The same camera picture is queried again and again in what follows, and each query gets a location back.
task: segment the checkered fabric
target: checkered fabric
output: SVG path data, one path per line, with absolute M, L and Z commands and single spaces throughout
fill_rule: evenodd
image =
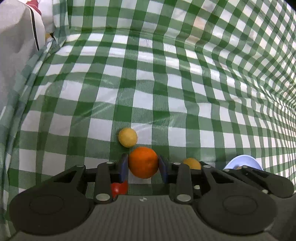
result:
M 8 235 L 19 192 L 138 146 L 219 169 L 248 154 L 295 183 L 296 14 L 285 2 L 54 0 L 53 11 L 55 39 L 0 117 Z M 132 149 L 117 140 L 125 127 L 138 134 Z M 128 181 L 137 194 L 161 179 Z

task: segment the red object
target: red object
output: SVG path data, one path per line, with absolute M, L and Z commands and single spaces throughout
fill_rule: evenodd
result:
M 112 183 L 111 190 L 113 198 L 119 194 L 126 194 L 128 192 L 128 181 L 124 181 L 123 183 Z
M 33 8 L 34 10 L 36 10 L 37 13 L 40 14 L 41 16 L 41 12 L 40 10 L 38 9 L 38 1 L 37 0 L 31 0 L 31 1 L 28 1 L 26 3 L 28 6 L 30 6 L 31 8 Z

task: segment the blue bowl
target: blue bowl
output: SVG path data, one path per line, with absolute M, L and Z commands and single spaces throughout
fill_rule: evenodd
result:
M 259 170 L 262 170 L 262 167 L 259 165 L 259 163 L 256 161 L 256 159 L 252 156 L 249 155 L 240 155 L 235 158 L 233 158 L 226 166 L 224 169 L 236 169 L 240 166 L 249 166 L 252 168 L 256 168 Z

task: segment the lemon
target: lemon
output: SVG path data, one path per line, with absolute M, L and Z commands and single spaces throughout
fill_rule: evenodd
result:
M 187 158 L 183 161 L 183 163 L 188 165 L 190 169 L 201 170 L 202 168 L 200 162 L 194 158 Z
M 131 128 L 124 128 L 118 134 L 118 140 L 121 145 L 124 147 L 130 148 L 133 147 L 137 141 L 137 133 Z

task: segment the gray cloth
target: gray cloth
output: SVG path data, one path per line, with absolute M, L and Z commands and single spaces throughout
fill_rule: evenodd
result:
M 37 52 L 31 10 L 18 0 L 0 4 L 0 113 L 15 84 L 15 74 Z

